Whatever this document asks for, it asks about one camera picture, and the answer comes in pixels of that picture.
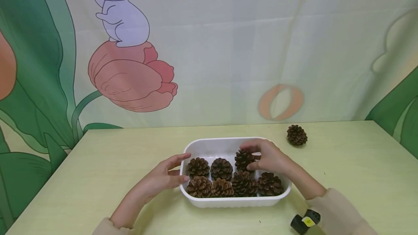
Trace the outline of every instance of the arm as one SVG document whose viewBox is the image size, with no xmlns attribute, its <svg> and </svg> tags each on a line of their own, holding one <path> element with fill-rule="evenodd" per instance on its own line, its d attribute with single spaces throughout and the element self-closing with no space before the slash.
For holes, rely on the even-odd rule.
<svg viewBox="0 0 418 235">
<path fill-rule="evenodd" d="M 327 235 L 377 235 L 346 197 L 335 189 L 325 189 L 272 142 L 254 139 L 244 142 L 240 148 L 261 152 L 261 156 L 255 156 L 258 161 L 249 164 L 247 169 L 286 175 L 306 203 L 321 215 L 319 226 Z"/>
<path fill-rule="evenodd" d="M 110 219 L 104 219 L 93 235 L 128 235 L 145 204 L 165 189 L 176 188 L 189 180 L 179 176 L 179 170 L 171 170 L 190 157 L 190 153 L 171 156 L 160 162 L 140 180 L 124 197 Z"/>
<path fill-rule="evenodd" d="M 107 9 L 107 13 L 103 14 L 103 13 L 96 13 L 96 17 L 99 18 L 100 20 L 106 21 L 109 24 L 117 24 L 119 22 L 121 22 L 122 20 L 120 19 L 119 15 L 115 15 L 114 11 L 113 11 L 113 15 L 109 14 L 109 10 L 112 9 L 112 7 L 115 7 L 116 5 L 112 5 Z"/>
</svg>

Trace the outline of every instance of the cartoon rabbit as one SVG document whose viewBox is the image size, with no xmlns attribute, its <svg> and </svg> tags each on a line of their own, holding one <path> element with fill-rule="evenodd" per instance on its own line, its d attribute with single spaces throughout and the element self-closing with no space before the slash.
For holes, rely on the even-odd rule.
<svg viewBox="0 0 418 235">
<path fill-rule="evenodd" d="M 145 15 L 129 0 L 95 0 L 101 13 L 96 17 L 103 21 L 109 41 L 123 48 L 142 45 L 148 40 L 149 23 Z"/>
</svg>

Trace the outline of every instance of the printed cloth backdrop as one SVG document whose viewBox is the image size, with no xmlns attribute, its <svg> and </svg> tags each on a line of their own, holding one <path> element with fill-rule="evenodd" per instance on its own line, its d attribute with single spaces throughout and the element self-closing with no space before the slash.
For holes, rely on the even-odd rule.
<svg viewBox="0 0 418 235">
<path fill-rule="evenodd" d="M 418 0 L 0 0 L 0 233 L 89 129 L 375 120 L 418 156 Z"/>
</svg>

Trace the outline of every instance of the white plastic tray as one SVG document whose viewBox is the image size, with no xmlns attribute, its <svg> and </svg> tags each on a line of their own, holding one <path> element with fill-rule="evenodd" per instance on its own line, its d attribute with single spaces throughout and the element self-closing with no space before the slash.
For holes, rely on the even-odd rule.
<svg viewBox="0 0 418 235">
<path fill-rule="evenodd" d="M 239 146 L 247 139 L 254 139 L 261 137 L 231 137 L 231 138 L 210 138 L 210 139 L 198 139 L 191 142 L 184 149 L 185 153 L 192 153 L 192 157 L 184 160 L 180 166 L 180 174 L 189 175 L 187 172 L 187 164 L 192 158 L 200 157 L 208 161 L 209 166 L 212 165 L 216 158 L 225 158 L 228 160 L 235 172 L 235 154 L 239 150 Z M 263 171 L 256 171 L 254 178 L 258 180 Z M 232 197 L 232 198 L 195 198 L 190 196 L 186 192 L 188 183 L 180 186 L 181 192 L 189 201 L 199 208 L 227 208 L 227 207 L 262 207 L 273 206 L 281 199 L 286 197 L 292 187 L 291 181 L 282 174 L 277 174 L 282 181 L 283 188 L 285 189 L 283 194 L 279 196 L 261 197 L 259 194 L 257 197 Z"/>
</svg>

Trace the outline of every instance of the beige sleeve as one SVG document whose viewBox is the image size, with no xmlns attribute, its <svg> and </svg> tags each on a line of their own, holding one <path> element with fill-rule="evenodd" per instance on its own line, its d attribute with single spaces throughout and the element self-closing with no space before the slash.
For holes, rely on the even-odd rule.
<svg viewBox="0 0 418 235">
<path fill-rule="evenodd" d="M 109 218 L 104 218 L 94 230 L 93 235 L 131 235 L 132 230 L 127 228 L 117 229 Z"/>
<path fill-rule="evenodd" d="M 335 189 L 306 203 L 321 215 L 319 226 L 326 235 L 377 235 L 356 208 Z"/>
</svg>

